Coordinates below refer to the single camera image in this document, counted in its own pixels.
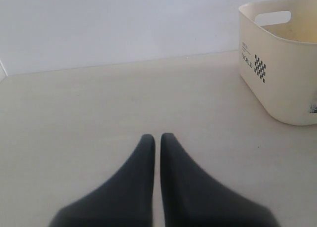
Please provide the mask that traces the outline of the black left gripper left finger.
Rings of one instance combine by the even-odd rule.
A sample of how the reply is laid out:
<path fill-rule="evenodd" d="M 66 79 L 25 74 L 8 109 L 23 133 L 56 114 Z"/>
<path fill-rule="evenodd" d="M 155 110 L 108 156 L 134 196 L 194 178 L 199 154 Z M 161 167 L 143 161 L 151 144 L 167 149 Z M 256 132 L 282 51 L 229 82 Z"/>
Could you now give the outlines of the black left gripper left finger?
<path fill-rule="evenodd" d="M 131 156 L 96 190 L 61 208 L 52 227 L 151 227 L 155 139 L 141 136 Z"/>

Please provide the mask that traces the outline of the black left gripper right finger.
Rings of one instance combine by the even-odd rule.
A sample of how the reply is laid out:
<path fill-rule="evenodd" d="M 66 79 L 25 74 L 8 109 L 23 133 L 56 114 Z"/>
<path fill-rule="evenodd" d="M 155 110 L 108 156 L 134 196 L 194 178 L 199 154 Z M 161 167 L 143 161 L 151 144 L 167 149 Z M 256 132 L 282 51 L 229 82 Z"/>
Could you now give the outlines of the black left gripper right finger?
<path fill-rule="evenodd" d="M 160 185 L 167 227 L 278 227 L 273 213 L 204 171 L 173 133 L 160 140 Z"/>

